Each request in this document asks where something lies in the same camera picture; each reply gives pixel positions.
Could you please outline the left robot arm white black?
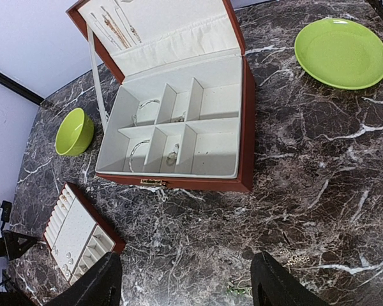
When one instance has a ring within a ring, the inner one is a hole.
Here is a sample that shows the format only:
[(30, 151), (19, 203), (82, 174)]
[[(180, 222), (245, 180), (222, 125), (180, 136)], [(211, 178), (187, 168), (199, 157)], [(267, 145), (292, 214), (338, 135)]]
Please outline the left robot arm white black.
[[(12, 204), (0, 201), (0, 258), (9, 261), (22, 257), (38, 240), (35, 237), (5, 230)], [(33, 305), (34, 303), (5, 275), (0, 282), (0, 305)]]

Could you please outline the red jewelry tray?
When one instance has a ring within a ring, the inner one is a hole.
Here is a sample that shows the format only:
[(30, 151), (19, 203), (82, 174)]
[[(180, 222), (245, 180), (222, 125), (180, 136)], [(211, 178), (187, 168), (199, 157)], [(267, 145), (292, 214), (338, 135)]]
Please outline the red jewelry tray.
[[(106, 253), (122, 253), (125, 241), (107, 224), (81, 190), (65, 183), (43, 237), (69, 285), (79, 280)], [(73, 264), (68, 263), (70, 252)]]

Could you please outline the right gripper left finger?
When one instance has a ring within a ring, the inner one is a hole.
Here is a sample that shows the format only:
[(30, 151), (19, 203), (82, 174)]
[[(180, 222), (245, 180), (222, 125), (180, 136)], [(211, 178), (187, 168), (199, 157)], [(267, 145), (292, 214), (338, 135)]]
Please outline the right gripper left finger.
[(70, 288), (47, 305), (119, 305), (122, 273), (120, 255), (108, 252)]

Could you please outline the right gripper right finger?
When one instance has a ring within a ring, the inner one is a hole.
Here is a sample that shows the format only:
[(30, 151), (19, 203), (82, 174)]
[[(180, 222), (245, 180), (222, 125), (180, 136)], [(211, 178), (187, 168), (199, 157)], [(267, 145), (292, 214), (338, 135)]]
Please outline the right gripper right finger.
[(254, 305), (327, 305), (266, 251), (254, 255), (250, 273)]

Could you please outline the red jewelry box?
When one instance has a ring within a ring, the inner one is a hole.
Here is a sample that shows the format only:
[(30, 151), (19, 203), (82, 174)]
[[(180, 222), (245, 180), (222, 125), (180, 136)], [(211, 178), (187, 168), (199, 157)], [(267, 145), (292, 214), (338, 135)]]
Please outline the red jewelry box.
[[(229, 1), (78, 1), (67, 11), (119, 82), (96, 174), (119, 184), (248, 192), (255, 79)], [(134, 126), (158, 99), (151, 125)], [(142, 140), (133, 158), (132, 148)]]

